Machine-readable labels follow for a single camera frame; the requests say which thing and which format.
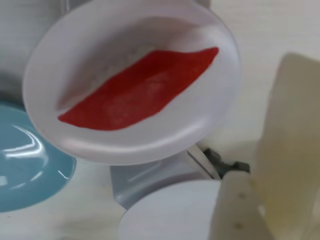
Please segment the white plastic dish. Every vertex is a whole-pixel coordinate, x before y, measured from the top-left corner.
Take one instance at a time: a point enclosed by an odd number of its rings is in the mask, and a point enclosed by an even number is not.
[[[119,224],[120,240],[208,240],[221,181],[174,184],[133,205]]]
[[[193,52],[218,47],[213,64],[161,112],[128,128],[97,131],[58,116],[85,98],[101,69],[143,44]],[[51,144],[94,162],[130,165],[195,144],[226,114],[238,88],[236,43],[222,21],[192,0],[95,0],[56,23],[35,49],[23,80],[26,110]]]

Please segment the blue bowl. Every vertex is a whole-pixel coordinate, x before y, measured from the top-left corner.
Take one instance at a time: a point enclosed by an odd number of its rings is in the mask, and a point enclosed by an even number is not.
[[[46,142],[23,108],[0,102],[0,213],[50,198],[75,168],[76,159]]]

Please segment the red paint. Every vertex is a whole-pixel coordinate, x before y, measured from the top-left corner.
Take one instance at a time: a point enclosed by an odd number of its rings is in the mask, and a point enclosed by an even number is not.
[[[160,112],[213,62],[219,49],[156,50],[110,78],[58,119],[80,128],[113,131]]]

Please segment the white bowl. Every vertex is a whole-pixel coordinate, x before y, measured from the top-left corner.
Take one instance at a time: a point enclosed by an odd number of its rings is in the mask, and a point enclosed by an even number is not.
[[[58,116],[92,90],[104,68],[143,44],[192,52],[218,47],[213,64],[161,112],[117,131],[80,128]],[[226,114],[240,79],[236,43],[222,21],[191,0],[95,0],[56,23],[23,80],[26,110],[51,144],[76,157],[128,165],[195,144]]]

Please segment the beige plastic part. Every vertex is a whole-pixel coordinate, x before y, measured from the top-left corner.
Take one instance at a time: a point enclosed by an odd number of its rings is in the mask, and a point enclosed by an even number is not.
[[[222,180],[209,239],[274,240],[263,214],[251,177],[231,171]]]
[[[252,170],[277,240],[320,239],[320,63],[288,54]]]

